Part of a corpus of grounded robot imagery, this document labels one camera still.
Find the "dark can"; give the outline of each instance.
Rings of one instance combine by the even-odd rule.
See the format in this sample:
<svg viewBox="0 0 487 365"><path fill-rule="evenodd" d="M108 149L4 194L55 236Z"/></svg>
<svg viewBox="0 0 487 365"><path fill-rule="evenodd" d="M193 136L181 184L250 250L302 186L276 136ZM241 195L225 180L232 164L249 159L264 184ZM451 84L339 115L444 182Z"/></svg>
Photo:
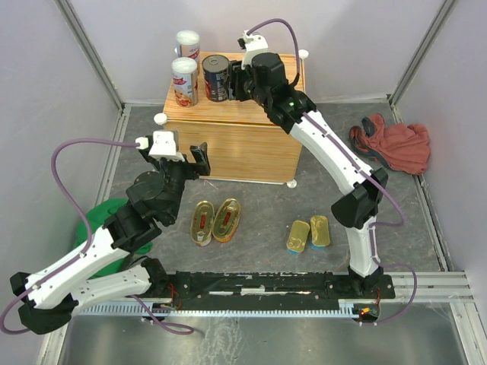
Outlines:
<svg viewBox="0 0 487 365"><path fill-rule="evenodd" d="M222 55L211 55L203 59L206 97L211 101L228 99L227 78L228 58Z"/></svg>

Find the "wooden surface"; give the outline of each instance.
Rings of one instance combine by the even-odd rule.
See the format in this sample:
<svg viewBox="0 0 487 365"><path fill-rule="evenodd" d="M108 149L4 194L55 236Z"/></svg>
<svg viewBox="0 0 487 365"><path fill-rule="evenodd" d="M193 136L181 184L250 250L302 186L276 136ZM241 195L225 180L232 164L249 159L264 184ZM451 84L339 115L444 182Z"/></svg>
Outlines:
<svg viewBox="0 0 487 365"><path fill-rule="evenodd" d="M199 59L203 60L206 56L214 55L214 52L201 52ZM243 53L218 53L226 56L229 60L241 60ZM291 82L296 75L296 60L291 55L280 55L284 62L286 76ZM205 82L203 71L198 76L198 95L199 102L195 106L182 107L177 105L174 96L173 84L171 83L169 93L167 93L164 112L169 120L199 121L199 122L232 122L242 124L274 125L267 119L262 107L252 100L240 102L227 100L219 103L210 101L205 95ZM299 79L297 90L304 90L304 77Z"/></svg>
<svg viewBox="0 0 487 365"><path fill-rule="evenodd" d="M285 183L294 179L301 144L275 126L226 123L175 122L180 151L191 162L190 145L208 143L213 179Z"/></svg>

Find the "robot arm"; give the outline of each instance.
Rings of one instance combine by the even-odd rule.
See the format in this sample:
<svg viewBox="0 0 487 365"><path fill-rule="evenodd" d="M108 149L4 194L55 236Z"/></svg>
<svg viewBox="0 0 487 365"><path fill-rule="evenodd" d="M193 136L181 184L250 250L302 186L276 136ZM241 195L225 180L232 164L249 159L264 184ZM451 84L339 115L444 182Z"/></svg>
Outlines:
<svg viewBox="0 0 487 365"><path fill-rule="evenodd" d="M155 171L139 175L126 190L127 204L108 217L94 233L88 251L80 245L60 260L35 274L18 272L11 278L16 295L33 287L38 280L76 256L80 258L34 287L19 309L22 324L37 334L45 334L66 324L73 315L102 301L129 294L161 293L167 274L157 259L146 259L129 270L103 278L87 280L116 260L134 253L161 234L156 222L174 224L180 208L185 181L210 174L206 143L191 146L196 163L189 163L177 150L177 134L156 131L138 138L139 152Z"/></svg>
<svg viewBox="0 0 487 365"><path fill-rule="evenodd" d="M387 174L383 169L373 171L350 151L307 95L289 84L279 55L267 52L267 43L262 36L258 37L265 45L262 49L256 49L252 35L244 34L239 40L243 49L250 47L250 54L246 52L245 62L233 61L229 65L230 97L256 101L271 122L302 143L328 170L343 194L332 206L332 213L345 226L350 246L350 272L363 281L374 281L381 275L382 268L372 255L369 227L376 221L382 194L361 172L382 186L387 183ZM344 152L353 158L358 168Z"/></svg>

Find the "wooden shelf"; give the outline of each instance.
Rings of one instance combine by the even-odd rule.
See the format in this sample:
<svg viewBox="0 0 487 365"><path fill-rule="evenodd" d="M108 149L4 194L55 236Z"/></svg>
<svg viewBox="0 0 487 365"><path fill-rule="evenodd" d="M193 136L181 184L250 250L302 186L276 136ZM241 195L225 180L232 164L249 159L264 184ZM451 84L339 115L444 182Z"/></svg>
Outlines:
<svg viewBox="0 0 487 365"><path fill-rule="evenodd" d="M243 53L217 53L201 52L200 60L205 57L220 54L229 60L241 60ZM284 62L286 77L291 82L296 76L296 61L292 55L280 55ZM297 90L304 90L304 72L296 86ZM251 100L240 102L235 100L226 100L216 103L207 99L205 95L205 82L203 80L203 71L198 76L198 96L199 102L195 106L185 108L176 103L174 96L173 84L169 87L164 112L170 121L187 121L187 122L230 122L236 124L253 124L253 125L272 125L263 112L262 107Z"/></svg>

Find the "gold tin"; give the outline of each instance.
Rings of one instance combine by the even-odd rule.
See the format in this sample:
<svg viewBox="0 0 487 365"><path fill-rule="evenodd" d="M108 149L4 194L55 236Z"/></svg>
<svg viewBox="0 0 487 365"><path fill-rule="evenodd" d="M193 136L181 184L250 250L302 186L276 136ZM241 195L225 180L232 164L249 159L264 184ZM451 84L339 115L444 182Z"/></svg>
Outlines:
<svg viewBox="0 0 487 365"><path fill-rule="evenodd" d="M306 246L307 235L310 232L310 225L303 221L294 221L291 227L291 232L289 233L288 251L290 253L298 254L304 251Z"/></svg>
<svg viewBox="0 0 487 365"><path fill-rule="evenodd" d="M213 237L219 242L228 242L237 230L240 220L240 203L233 198L223 202L213 223Z"/></svg>
<svg viewBox="0 0 487 365"><path fill-rule="evenodd" d="M311 247L324 249L329 245L328 218L324 215L311 217Z"/></svg>
<svg viewBox="0 0 487 365"><path fill-rule="evenodd" d="M212 240L212 225L215 216L213 204L204 200L198 203L191 220L191 239L199 246L206 246Z"/></svg>

